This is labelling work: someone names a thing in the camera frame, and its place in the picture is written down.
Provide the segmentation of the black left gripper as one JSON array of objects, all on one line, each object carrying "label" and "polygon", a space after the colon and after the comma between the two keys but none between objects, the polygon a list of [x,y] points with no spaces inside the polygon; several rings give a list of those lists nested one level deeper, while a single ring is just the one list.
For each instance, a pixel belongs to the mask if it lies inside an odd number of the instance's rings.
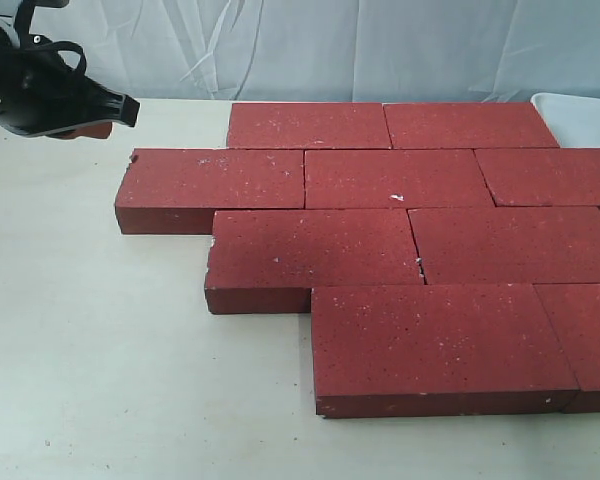
[{"label": "black left gripper", "polygon": [[22,47],[0,34],[0,126],[22,137],[110,137],[113,124],[133,128],[140,103],[86,75],[81,46],[42,37]]}]

